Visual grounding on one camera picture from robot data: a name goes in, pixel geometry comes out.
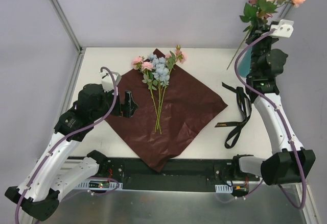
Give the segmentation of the blue hydrangea flower stem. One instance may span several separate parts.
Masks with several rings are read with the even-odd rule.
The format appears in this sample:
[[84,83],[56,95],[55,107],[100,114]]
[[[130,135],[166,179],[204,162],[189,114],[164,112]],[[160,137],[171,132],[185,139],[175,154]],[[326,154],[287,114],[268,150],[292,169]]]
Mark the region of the blue hydrangea flower stem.
[[161,104],[162,104],[162,96],[164,94],[164,89],[168,86],[169,84],[169,70],[166,67],[166,60],[164,57],[158,57],[159,59],[159,64],[156,65],[156,71],[155,74],[159,76],[158,81],[161,86]]

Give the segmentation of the pink rose flower stem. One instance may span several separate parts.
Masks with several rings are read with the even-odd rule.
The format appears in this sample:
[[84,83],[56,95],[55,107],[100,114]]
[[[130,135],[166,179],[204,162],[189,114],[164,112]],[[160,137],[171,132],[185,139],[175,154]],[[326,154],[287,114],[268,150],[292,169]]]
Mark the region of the pink rose flower stem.
[[158,81],[159,76],[155,74],[156,65],[159,64],[157,55],[151,54],[148,60],[145,57],[138,56],[132,60],[132,66],[135,70],[142,73],[142,82],[147,84],[148,90],[150,91],[154,110],[156,114],[156,123],[154,132],[159,131],[162,133],[161,125],[159,122],[159,114],[161,112],[161,86]]

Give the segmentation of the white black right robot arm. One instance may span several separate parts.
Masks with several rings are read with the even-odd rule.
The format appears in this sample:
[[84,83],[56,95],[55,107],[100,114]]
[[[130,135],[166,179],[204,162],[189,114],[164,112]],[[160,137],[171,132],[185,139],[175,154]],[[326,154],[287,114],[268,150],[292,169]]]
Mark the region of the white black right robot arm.
[[296,137],[284,112],[276,76],[282,73],[287,55],[271,45],[282,35],[277,29],[265,33],[255,31],[249,44],[252,49],[250,72],[246,79],[236,76],[245,86],[251,103],[259,112],[269,136],[272,155],[267,159],[242,156],[230,167],[230,175],[242,180],[251,173],[263,178],[267,185],[302,183],[310,172],[316,156]]

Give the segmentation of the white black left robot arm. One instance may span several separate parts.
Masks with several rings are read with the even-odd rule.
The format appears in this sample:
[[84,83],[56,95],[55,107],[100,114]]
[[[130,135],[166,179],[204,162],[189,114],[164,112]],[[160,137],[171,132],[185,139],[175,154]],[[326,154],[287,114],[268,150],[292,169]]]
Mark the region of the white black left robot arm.
[[85,85],[72,107],[59,117],[49,145],[32,172],[20,185],[9,187],[5,196],[17,205],[17,210],[38,221],[47,220],[79,183],[92,176],[104,177],[108,172],[107,157],[93,150],[78,166],[58,175],[86,134],[108,115],[130,118],[137,109],[131,91],[125,91],[125,101],[121,103],[116,88],[104,90],[101,84]]

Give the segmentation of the pink bud flower stem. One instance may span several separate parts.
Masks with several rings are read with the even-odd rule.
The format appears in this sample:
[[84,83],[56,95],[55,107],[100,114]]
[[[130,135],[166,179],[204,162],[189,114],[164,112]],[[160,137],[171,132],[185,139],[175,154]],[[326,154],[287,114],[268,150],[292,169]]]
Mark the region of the pink bud flower stem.
[[168,68],[169,72],[174,69],[176,63],[183,64],[186,60],[186,54],[181,50],[181,46],[177,45],[175,50],[172,52],[170,51],[166,56],[166,67]]

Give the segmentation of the red flower bouquet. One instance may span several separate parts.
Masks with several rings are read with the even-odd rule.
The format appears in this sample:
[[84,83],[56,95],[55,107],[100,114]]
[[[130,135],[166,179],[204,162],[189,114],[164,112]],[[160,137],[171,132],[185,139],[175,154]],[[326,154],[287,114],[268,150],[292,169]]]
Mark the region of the red flower bouquet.
[[123,73],[119,92],[131,91],[138,109],[131,118],[106,118],[102,149],[110,157],[139,157],[161,171],[169,159],[199,142],[201,130],[212,125],[227,104],[217,94],[216,58],[206,51],[187,49],[188,59],[173,70],[157,116],[158,93],[148,90],[131,64],[135,57],[149,53],[149,49],[121,48],[107,64]]

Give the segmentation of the black ribbon gold lettering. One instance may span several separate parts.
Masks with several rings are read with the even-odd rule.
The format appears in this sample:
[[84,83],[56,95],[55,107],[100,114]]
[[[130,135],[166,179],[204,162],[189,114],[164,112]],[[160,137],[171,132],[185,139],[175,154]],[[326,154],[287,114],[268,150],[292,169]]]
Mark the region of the black ribbon gold lettering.
[[222,82],[222,86],[225,89],[236,94],[238,109],[242,116],[241,121],[218,122],[215,125],[215,128],[234,127],[234,129],[229,132],[224,142],[225,148],[231,149],[236,145],[242,129],[245,127],[245,125],[248,123],[248,121],[251,118],[252,105],[251,105],[250,98],[244,92],[244,89],[242,87],[238,86],[236,88],[233,88],[223,82]]

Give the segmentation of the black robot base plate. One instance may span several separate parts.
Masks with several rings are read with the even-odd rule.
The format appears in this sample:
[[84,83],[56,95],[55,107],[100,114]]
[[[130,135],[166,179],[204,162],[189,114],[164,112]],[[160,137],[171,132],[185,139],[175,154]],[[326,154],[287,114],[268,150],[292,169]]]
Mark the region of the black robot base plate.
[[231,159],[172,159],[160,172],[141,159],[106,158],[96,177],[112,177],[124,190],[214,192],[215,185],[249,185],[260,180],[237,172]]

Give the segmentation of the mauve rose flower stem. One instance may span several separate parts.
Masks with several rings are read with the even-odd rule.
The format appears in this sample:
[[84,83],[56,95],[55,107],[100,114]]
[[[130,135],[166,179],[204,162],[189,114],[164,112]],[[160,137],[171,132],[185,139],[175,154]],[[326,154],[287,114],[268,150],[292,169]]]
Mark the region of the mauve rose flower stem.
[[291,5],[292,7],[299,7],[306,0],[248,0],[243,9],[243,14],[240,15],[240,20],[243,23],[247,23],[248,26],[244,29],[246,33],[242,42],[237,48],[237,51],[244,45],[247,38],[250,36],[251,31],[254,30],[256,23],[262,23],[266,25],[268,19],[273,14],[278,12],[278,9],[285,6]]

